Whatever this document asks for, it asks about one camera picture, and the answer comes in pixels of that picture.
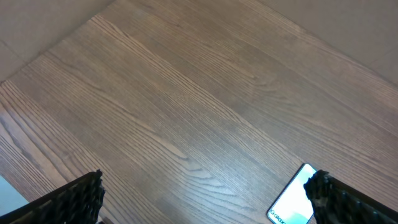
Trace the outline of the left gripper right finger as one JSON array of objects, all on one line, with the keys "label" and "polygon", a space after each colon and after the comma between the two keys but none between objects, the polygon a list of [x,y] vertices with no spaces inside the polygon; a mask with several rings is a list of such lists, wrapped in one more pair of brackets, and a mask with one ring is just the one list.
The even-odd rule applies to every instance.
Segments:
[{"label": "left gripper right finger", "polygon": [[318,170],[303,185],[317,224],[397,224],[397,212]]}]

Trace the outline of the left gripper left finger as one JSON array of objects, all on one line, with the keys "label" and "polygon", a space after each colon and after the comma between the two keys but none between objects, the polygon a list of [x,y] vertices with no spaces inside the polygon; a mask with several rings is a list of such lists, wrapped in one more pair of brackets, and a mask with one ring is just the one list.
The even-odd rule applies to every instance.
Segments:
[{"label": "left gripper left finger", "polygon": [[1,224],[96,224],[105,195],[102,175],[89,172],[1,216]]}]

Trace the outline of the Samsung Galaxy smartphone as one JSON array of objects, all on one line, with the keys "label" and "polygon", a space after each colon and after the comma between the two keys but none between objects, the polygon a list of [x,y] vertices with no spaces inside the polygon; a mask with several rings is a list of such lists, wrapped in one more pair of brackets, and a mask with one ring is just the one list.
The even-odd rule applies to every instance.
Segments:
[{"label": "Samsung Galaxy smartphone", "polygon": [[314,173],[310,164],[302,164],[284,190],[267,211],[268,219],[274,224],[308,224],[313,217],[312,204],[309,201],[304,184]]}]

